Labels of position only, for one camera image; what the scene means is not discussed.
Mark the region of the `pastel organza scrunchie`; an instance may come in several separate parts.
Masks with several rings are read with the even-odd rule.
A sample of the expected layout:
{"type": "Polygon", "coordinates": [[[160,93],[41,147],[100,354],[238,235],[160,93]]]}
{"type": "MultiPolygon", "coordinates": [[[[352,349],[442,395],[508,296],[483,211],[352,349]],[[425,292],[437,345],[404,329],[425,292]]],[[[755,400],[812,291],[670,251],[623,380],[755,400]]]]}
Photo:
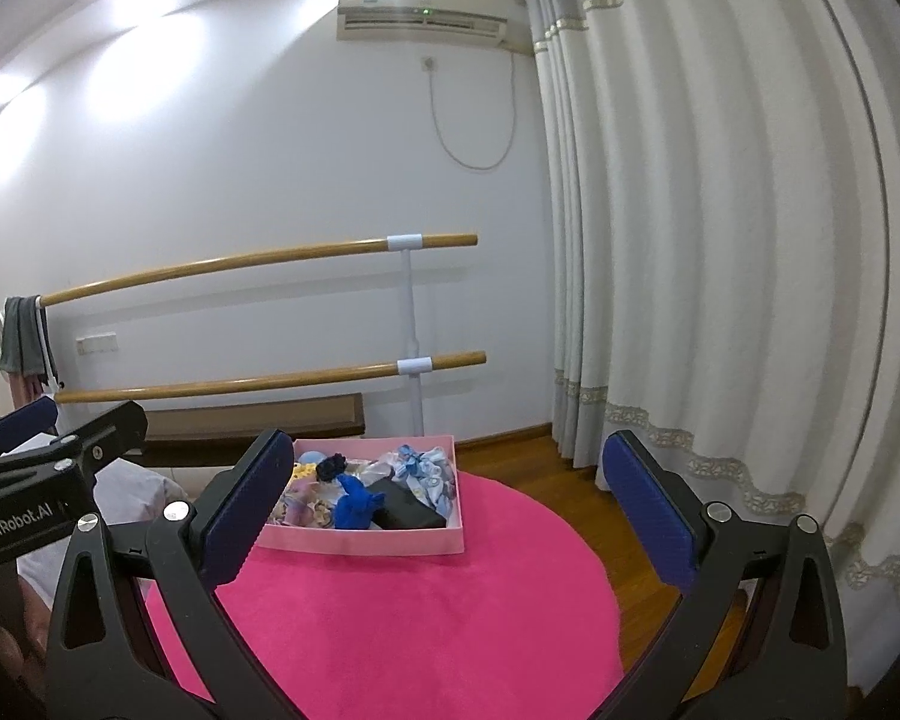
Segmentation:
{"type": "Polygon", "coordinates": [[[281,527],[331,528],[343,489],[336,483],[297,479],[288,484],[272,507],[269,522],[281,527]]]}

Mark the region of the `royal blue knit cloth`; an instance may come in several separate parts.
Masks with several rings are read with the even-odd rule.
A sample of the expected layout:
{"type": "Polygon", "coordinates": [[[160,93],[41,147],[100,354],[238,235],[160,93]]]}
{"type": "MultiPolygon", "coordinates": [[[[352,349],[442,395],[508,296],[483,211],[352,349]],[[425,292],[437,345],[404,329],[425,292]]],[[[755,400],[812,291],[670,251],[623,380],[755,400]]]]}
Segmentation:
{"type": "Polygon", "coordinates": [[[374,515],[383,507],[385,496],[372,493],[359,478],[340,475],[336,478],[343,495],[334,504],[333,527],[336,530],[367,530],[374,515]]]}

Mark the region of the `blue patterned baby cloth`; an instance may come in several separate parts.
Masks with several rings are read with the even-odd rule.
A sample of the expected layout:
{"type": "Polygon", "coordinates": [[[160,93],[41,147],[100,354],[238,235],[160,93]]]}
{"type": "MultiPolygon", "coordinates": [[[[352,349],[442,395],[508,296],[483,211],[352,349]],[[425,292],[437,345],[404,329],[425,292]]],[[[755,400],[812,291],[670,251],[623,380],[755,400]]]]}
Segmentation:
{"type": "Polygon", "coordinates": [[[414,499],[448,520],[457,500],[457,477],[447,454],[440,448],[418,452],[400,445],[388,460],[391,479],[414,499]]]}

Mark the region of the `grey clothes on bar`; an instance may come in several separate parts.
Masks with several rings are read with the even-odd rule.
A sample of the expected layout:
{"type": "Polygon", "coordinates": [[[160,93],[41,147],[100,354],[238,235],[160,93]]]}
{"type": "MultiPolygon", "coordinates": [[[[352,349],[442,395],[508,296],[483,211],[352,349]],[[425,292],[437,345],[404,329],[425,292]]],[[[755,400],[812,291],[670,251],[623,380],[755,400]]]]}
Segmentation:
{"type": "Polygon", "coordinates": [[[16,408],[29,405],[59,383],[40,296],[7,298],[2,309],[0,371],[16,408]]]}

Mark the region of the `yellow knit toy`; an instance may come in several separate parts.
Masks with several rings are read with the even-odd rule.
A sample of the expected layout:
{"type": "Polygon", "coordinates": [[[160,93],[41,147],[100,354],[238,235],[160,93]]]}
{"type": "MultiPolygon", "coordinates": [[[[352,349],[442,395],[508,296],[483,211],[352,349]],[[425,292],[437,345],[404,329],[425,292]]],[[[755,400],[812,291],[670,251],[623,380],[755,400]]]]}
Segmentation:
{"type": "Polygon", "coordinates": [[[294,470],[292,470],[290,481],[292,481],[292,483],[299,481],[299,479],[312,481],[312,479],[315,479],[316,477],[317,465],[315,465],[315,463],[297,463],[297,465],[294,466],[294,470]]]}

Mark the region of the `light blue knit ball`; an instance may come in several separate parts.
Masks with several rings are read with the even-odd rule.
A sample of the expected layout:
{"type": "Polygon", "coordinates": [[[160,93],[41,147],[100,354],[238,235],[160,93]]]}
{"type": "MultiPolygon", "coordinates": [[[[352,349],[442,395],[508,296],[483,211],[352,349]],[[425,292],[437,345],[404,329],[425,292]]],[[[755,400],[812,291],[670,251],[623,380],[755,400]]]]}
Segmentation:
{"type": "Polygon", "coordinates": [[[318,465],[318,463],[322,463],[325,458],[326,454],[323,454],[323,452],[318,452],[318,450],[307,450],[297,457],[297,461],[302,463],[302,465],[318,465]]]}

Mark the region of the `dark navy knit scrunchie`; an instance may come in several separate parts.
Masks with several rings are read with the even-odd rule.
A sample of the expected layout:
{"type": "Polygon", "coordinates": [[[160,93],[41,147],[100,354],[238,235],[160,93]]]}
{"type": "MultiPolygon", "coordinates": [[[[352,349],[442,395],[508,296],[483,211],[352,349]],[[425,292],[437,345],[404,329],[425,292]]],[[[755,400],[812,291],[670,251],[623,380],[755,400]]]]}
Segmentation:
{"type": "Polygon", "coordinates": [[[315,466],[315,478],[322,483],[333,481],[347,472],[347,458],[341,454],[333,454],[318,461],[315,466]]]}

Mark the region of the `clear bag with hairbands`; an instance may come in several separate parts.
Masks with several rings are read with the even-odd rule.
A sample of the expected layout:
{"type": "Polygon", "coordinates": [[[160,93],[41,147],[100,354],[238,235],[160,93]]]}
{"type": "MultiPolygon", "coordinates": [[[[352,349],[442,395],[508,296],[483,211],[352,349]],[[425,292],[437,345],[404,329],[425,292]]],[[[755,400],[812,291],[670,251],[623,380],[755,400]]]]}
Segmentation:
{"type": "Polygon", "coordinates": [[[390,461],[375,460],[367,463],[359,463],[354,476],[366,487],[379,483],[382,479],[393,478],[393,465],[390,461]]]}

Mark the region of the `black rectangular case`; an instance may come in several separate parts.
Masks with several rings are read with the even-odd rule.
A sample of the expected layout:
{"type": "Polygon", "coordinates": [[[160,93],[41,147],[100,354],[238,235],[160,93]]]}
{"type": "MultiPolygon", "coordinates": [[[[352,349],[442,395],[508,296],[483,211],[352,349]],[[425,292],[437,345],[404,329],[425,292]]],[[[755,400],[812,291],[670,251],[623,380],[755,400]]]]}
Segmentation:
{"type": "Polygon", "coordinates": [[[435,530],[447,527],[447,518],[390,479],[379,479],[368,486],[372,496],[382,505],[372,515],[372,522],[382,530],[435,530]]]}

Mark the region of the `pink storage box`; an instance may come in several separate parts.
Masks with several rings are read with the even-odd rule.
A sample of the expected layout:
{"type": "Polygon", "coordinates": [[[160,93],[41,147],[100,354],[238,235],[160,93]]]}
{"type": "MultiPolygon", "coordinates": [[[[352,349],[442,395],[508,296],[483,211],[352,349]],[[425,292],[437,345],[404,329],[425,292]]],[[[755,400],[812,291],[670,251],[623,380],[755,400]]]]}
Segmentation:
{"type": "MultiPolygon", "coordinates": [[[[429,436],[398,436],[364,439],[295,439],[294,457],[301,460],[307,452],[325,455],[341,454],[347,460],[379,460],[386,452],[396,452],[408,445],[416,452],[440,449],[450,463],[453,481],[460,483],[455,438],[452,434],[429,436]]],[[[417,530],[334,530],[334,528],[291,527],[267,523],[256,544],[267,550],[290,553],[318,554],[318,556],[359,557],[416,557],[454,556],[464,553],[464,527],[461,498],[457,493],[453,507],[443,528],[417,530]]]]}

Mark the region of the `upper wooden ballet bar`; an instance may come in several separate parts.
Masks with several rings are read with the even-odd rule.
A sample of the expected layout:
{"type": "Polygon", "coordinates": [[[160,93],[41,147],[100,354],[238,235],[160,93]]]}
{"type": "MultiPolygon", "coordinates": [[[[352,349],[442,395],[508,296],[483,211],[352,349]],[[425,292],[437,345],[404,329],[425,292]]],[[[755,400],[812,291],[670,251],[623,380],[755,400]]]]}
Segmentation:
{"type": "Polygon", "coordinates": [[[292,262],[313,262],[314,260],[356,257],[356,255],[390,254],[390,252],[413,252],[425,249],[464,249],[476,247],[479,236],[476,232],[447,232],[447,234],[390,234],[383,238],[352,239],[352,241],[322,242],[321,244],[294,245],[281,249],[260,250],[249,254],[224,255],[214,259],[194,260],[178,265],[158,266],[149,270],[136,271],[123,277],[107,278],[93,283],[61,289],[56,293],[41,294],[41,307],[69,304],[81,299],[102,296],[115,291],[202,277],[222,271],[247,270],[257,266],[284,265],[292,262]]]}

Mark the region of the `white air conditioner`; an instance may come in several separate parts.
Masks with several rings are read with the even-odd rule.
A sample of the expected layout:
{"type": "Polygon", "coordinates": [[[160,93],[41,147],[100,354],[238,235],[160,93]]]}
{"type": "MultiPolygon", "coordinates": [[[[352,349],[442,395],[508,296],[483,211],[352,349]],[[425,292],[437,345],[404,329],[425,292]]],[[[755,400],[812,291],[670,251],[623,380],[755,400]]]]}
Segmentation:
{"type": "Polygon", "coordinates": [[[336,37],[533,54],[530,21],[518,0],[338,0],[336,37]]]}

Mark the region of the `cream curtain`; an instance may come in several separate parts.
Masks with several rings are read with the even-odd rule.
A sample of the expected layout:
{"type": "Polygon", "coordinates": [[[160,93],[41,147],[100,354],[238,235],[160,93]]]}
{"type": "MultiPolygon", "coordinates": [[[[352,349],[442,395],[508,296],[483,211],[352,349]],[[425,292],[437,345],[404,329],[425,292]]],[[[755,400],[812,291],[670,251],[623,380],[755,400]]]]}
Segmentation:
{"type": "Polygon", "coordinates": [[[848,681],[900,656],[898,0],[526,0],[559,450],[813,515],[848,681]]]}

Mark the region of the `white wall socket plate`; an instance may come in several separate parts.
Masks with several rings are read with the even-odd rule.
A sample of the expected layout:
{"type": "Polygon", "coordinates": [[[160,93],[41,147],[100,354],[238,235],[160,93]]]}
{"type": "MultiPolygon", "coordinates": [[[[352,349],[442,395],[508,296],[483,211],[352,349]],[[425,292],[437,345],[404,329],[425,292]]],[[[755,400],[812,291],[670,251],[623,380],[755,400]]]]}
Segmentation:
{"type": "Polygon", "coordinates": [[[79,356],[108,355],[118,351],[118,337],[113,332],[94,333],[76,338],[76,349],[79,356]]]}

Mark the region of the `white barre stand post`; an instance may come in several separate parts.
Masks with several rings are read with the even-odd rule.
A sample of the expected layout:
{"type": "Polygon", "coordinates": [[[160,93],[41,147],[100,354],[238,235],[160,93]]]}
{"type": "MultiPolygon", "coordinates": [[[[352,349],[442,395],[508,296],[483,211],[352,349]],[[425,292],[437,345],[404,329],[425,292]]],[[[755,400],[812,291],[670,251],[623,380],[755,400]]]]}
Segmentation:
{"type": "Polygon", "coordinates": [[[403,326],[404,355],[398,361],[398,372],[408,383],[409,408],[414,436],[422,436],[424,429],[424,403],[422,403],[422,374],[427,367],[421,362],[416,306],[414,305],[413,252],[424,247],[424,236],[413,234],[391,234],[386,236],[386,249],[398,252],[401,259],[401,325],[403,326]]]}

